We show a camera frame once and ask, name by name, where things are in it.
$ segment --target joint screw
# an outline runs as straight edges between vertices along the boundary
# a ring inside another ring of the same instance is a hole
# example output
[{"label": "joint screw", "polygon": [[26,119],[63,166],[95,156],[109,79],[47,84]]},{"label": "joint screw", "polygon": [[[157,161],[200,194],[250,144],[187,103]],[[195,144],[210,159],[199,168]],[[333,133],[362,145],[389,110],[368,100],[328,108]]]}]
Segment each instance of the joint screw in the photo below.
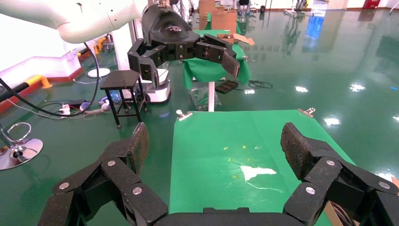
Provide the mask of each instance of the joint screw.
[{"label": "joint screw", "polygon": [[65,183],[62,183],[62,184],[59,186],[59,188],[60,188],[61,190],[63,190],[63,189],[66,189],[68,186],[69,186],[69,183],[68,183],[68,182],[65,182]]},{"label": "joint screw", "polygon": [[389,184],[387,184],[387,183],[385,183],[385,182],[382,182],[382,181],[378,182],[378,184],[379,184],[381,187],[386,188],[386,189],[390,189],[390,188],[391,188],[391,186],[389,186]]},{"label": "joint screw", "polygon": [[311,187],[307,187],[306,188],[306,192],[309,193],[309,194],[315,194],[316,193],[316,191],[313,188],[311,188]]},{"label": "joint screw", "polygon": [[335,166],[335,162],[331,161],[331,160],[327,160],[326,161],[328,165],[330,166]]},{"label": "joint screw", "polygon": [[140,194],[143,190],[140,187],[133,189],[133,194]]},{"label": "joint screw", "polygon": [[107,165],[108,165],[108,166],[113,166],[113,165],[115,165],[115,161],[114,161],[114,160],[109,161],[109,162],[107,163]]}]

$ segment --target green table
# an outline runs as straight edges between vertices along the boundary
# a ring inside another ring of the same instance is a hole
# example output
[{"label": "green table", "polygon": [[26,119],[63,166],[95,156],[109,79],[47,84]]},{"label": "green table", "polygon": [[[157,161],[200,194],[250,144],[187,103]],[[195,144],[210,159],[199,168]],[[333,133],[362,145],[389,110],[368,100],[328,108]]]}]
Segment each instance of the green table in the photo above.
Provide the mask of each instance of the green table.
[{"label": "green table", "polygon": [[[211,30],[212,29],[212,15],[211,15],[211,13],[208,13],[207,21],[208,21],[208,23],[207,23],[207,26],[205,27],[205,30]],[[237,24],[237,27],[236,27],[236,33],[237,34],[241,34],[241,29],[239,28],[238,24]]]},{"label": "green table", "polygon": [[[307,137],[326,141],[353,163],[315,119],[297,110],[195,112],[175,123],[170,213],[202,212],[204,207],[281,212],[300,184],[280,146],[286,122]],[[242,166],[275,174],[245,180]],[[316,225],[330,225],[324,213]]]},{"label": "green table", "polygon": [[[228,31],[224,30],[210,30],[210,31],[194,31],[197,34],[203,36],[204,34],[210,34],[216,36],[217,34],[229,34]],[[236,59],[239,61],[239,74],[238,79],[244,84],[251,78],[251,71],[248,63],[244,60],[244,51],[238,44],[233,44],[233,50],[237,53]],[[217,81],[226,76],[227,72],[222,68],[222,65],[210,62],[207,60],[201,60],[198,58],[192,58],[183,61],[183,84],[187,89],[192,87],[192,79],[199,82],[211,82]]]}]

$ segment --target white robotic arm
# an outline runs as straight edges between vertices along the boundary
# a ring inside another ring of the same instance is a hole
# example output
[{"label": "white robotic arm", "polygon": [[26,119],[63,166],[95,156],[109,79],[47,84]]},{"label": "white robotic arm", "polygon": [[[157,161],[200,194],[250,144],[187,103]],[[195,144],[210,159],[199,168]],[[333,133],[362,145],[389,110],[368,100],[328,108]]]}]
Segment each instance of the white robotic arm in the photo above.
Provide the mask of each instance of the white robotic arm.
[{"label": "white robotic arm", "polygon": [[92,40],[142,15],[134,0],[0,0],[0,13],[56,29],[69,43]]}]

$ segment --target person's leg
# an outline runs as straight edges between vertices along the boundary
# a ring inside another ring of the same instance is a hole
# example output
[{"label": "person's leg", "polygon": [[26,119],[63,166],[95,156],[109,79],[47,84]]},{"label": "person's leg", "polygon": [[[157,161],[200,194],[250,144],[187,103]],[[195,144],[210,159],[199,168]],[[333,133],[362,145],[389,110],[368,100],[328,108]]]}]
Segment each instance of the person's leg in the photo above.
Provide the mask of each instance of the person's leg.
[{"label": "person's leg", "polygon": [[249,14],[250,11],[251,11],[251,1],[249,1],[247,5],[247,14]]},{"label": "person's leg", "polygon": [[239,4],[239,0],[237,0],[237,12],[241,13],[241,5]]}]

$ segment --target black stool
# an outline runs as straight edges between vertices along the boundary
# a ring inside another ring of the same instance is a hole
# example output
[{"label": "black stool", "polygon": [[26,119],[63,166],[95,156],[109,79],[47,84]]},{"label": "black stool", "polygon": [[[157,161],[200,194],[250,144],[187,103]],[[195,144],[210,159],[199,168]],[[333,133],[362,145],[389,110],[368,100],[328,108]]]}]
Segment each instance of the black stool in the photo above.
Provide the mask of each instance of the black stool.
[{"label": "black stool", "polygon": [[[136,96],[134,95],[133,87],[135,86],[136,82],[138,81],[138,85],[140,87],[140,92],[143,95],[143,100],[138,103],[136,100]],[[121,125],[119,123],[119,117],[128,117],[128,116],[137,116],[138,121],[141,121],[140,111],[144,105],[145,111],[147,111],[147,103],[145,100],[145,94],[143,92],[143,86],[141,85],[140,74],[131,70],[127,71],[113,71],[108,75],[108,78],[104,81],[104,83],[100,87],[101,90],[105,90],[107,94],[108,100],[110,101],[110,106],[112,110],[112,114],[115,118],[115,122],[117,128],[120,129]],[[125,99],[122,93],[123,89],[129,89],[132,93],[132,98]],[[121,104],[118,107],[118,110],[115,110],[115,106],[113,105],[112,97],[110,94],[110,90],[119,90],[120,97],[121,97]],[[128,105],[126,101],[133,101],[136,114],[127,114],[128,113]],[[125,109],[126,114],[119,114],[120,109]]]}]

